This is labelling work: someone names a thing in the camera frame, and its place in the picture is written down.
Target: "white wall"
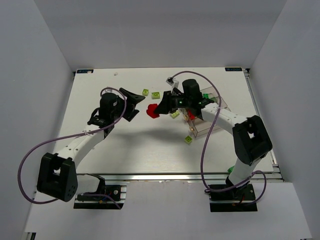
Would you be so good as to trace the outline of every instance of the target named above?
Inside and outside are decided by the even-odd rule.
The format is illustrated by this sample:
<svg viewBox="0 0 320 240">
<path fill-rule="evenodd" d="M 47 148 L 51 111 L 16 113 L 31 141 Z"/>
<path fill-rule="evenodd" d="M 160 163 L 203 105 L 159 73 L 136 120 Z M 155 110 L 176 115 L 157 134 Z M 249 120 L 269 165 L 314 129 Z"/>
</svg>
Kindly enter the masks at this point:
<svg viewBox="0 0 320 240">
<path fill-rule="evenodd" d="M 287 1 L 251 73 L 281 172 L 320 239 L 320 1 Z"/>
<path fill-rule="evenodd" d="M 35 0 L 70 67 L 251 67 L 286 0 Z"/>
<path fill-rule="evenodd" d="M 18 165 L 31 147 L 57 134 L 72 72 L 33 0 L 1 1 L 0 32 L 0 238 L 20 240 L 30 204 L 18 189 Z M 22 170 L 29 196 L 49 149 Z"/>
</svg>

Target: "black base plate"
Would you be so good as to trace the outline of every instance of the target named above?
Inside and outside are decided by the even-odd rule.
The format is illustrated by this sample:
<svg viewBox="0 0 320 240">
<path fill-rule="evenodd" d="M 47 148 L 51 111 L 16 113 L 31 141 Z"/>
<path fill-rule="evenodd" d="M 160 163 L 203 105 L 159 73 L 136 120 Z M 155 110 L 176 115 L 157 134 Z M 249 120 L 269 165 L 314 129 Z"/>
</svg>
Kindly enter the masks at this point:
<svg viewBox="0 0 320 240">
<path fill-rule="evenodd" d="M 224 189 L 225 184 L 209 185 L 211 189 Z M 257 204 L 253 203 L 248 205 L 244 203 L 225 203 L 224 201 L 237 201 L 240 202 L 244 197 L 244 201 L 254 201 L 256 199 L 255 191 L 252 184 L 248 184 L 241 190 L 236 198 L 230 192 L 211 192 L 210 193 L 210 212 L 257 212 Z"/>
</svg>

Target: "purple cable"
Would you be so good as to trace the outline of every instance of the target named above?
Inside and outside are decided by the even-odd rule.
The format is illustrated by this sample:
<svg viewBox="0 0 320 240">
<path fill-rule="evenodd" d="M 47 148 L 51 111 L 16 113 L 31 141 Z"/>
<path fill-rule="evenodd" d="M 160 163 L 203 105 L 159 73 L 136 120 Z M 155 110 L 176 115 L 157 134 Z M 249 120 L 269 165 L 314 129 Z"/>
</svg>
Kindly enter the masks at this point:
<svg viewBox="0 0 320 240">
<path fill-rule="evenodd" d="M 116 205 L 116 207 L 121 210 L 121 207 L 118 205 L 118 203 L 116 203 L 116 201 L 113 200 L 112 197 L 110 197 L 110 196 L 108 196 L 108 195 L 106 195 L 106 194 L 84 193 L 84 194 L 81 194 L 81 195 L 83 195 L 83 196 L 89 196 L 89 197 L 105 197 L 105 198 L 109 199 L 110 201 L 112 201 L 112 202 L 114 203 L 114 205 Z"/>
<path fill-rule="evenodd" d="M 113 88 L 113 87 L 105 87 L 104 89 L 101 90 L 100 92 L 100 96 L 102 96 L 103 92 L 107 89 L 111 89 L 111 90 L 114 90 L 116 92 L 118 92 L 124 99 L 124 109 L 120 115 L 120 117 L 115 120 L 113 123 L 111 123 L 110 125 L 108 126 L 105 126 L 103 128 L 100 128 L 100 129 L 97 129 L 97 130 L 93 130 L 93 131 L 90 131 L 89 134 L 95 134 L 97 132 L 100 132 L 100 131 L 103 131 L 103 130 L 106 130 L 108 128 L 111 128 L 113 127 L 117 122 L 120 121 L 120 119 L 123 117 L 123 115 L 125 114 L 125 111 L 126 111 L 126 108 L 127 108 L 127 102 L 126 102 L 126 97 L 125 95 L 122 94 L 122 92 L 120 92 L 119 90 Z M 73 134 L 73 135 L 68 135 L 68 136 L 61 136 L 61 137 L 56 137 L 56 138 L 53 138 L 53 139 L 50 139 L 50 140 L 47 140 L 47 141 L 44 141 L 44 142 L 41 142 L 39 143 L 38 145 L 34 146 L 33 148 L 31 148 L 27 153 L 26 155 L 23 157 L 20 165 L 19 165 L 19 168 L 18 168 L 18 185 L 19 185 L 19 189 L 20 189 L 20 192 L 22 193 L 23 197 L 28 200 L 30 203 L 32 204 L 49 204 L 49 203 L 52 203 L 54 201 L 57 201 L 58 199 L 55 198 L 55 199 L 52 199 L 52 200 L 49 200 L 49 201 L 35 201 L 33 199 L 31 199 L 30 197 L 28 197 L 28 195 L 26 194 L 23 186 L 22 186 L 22 182 L 21 182 L 21 171 L 22 171 L 22 167 L 27 159 L 27 157 L 34 151 L 36 150 L 37 148 L 41 147 L 42 145 L 45 145 L 45 144 L 48 144 L 48 143 L 52 143 L 52 142 L 56 142 L 56 141 L 59 141 L 59 140 L 63 140 L 63 139 L 70 139 L 70 138 L 75 138 L 75 137 L 81 137 L 81 136 L 84 136 L 88 133 L 86 132 L 82 132 L 82 133 L 77 133 L 77 134 Z"/>
<path fill-rule="evenodd" d="M 198 72 L 195 72 L 195 71 L 180 71 L 178 73 L 176 73 L 175 75 L 172 76 L 172 78 L 175 78 L 176 76 L 180 75 L 180 74 L 185 74 L 185 73 L 189 73 L 189 74 L 195 74 L 195 75 L 198 75 L 202 78 L 204 78 L 205 80 L 207 80 L 211 86 L 214 88 L 214 90 L 216 91 L 216 93 L 218 94 L 218 98 L 219 98 L 219 104 L 218 104 L 218 110 L 216 112 L 216 115 L 213 119 L 213 122 L 212 122 L 212 125 L 209 129 L 209 132 L 205 138 L 205 142 L 204 142 L 204 145 L 203 145 L 203 149 L 202 149 L 202 153 L 201 153 L 201 161 L 200 161 L 200 173 L 201 173 L 201 180 L 204 184 L 204 186 L 206 187 L 207 190 L 209 190 L 210 192 L 213 192 L 213 193 L 222 193 L 222 192 L 226 192 L 226 191 L 229 191 L 229 190 L 232 190 L 248 181 L 250 181 L 250 178 L 257 174 L 257 173 L 261 173 L 263 175 L 263 178 L 264 178 L 264 188 L 263 188 L 263 191 L 261 193 L 261 195 L 256 199 L 254 200 L 253 202 L 250 202 L 248 204 L 254 204 L 256 203 L 258 200 L 261 199 L 261 197 L 263 196 L 263 194 L 265 193 L 266 191 L 266 187 L 267 187 L 267 177 L 266 175 L 260 171 L 260 170 L 257 170 L 257 171 L 254 171 L 252 174 L 251 174 L 251 177 L 248 177 L 246 178 L 245 180 L 233 185 L 233 186 L 230 186 L 230 187 L 226 187 L 226 188 L 223 188 L 223 189 L 211 189 L 207 183 L 206 183 L 206 180 L 205 180 L 205 174 L 204 174 L 204 159 L 205 159 L 205 152 L 206 152 L 206 148 L 207 148 L 207 144 L 208 144 L 208 141 L 209 141 L 209 137 L 210 137 L 210 134 L 212 132 L 212 129 L 214 128 L 216 122 L 217 122 L 217 119 L 218 119 L 218 116 L 219 116 L 219 113 L 220 113 L 220 110 L 221 110 L 221 104 L 222 104 L 222 99 L 221 99 L 221 95 L 220 95 L 220 92 L 218 91 L 218 89 L 216 88 L 216 86 L 207 78 L 205 77 L 204 75 L 198 73 Z"/>
</svg>

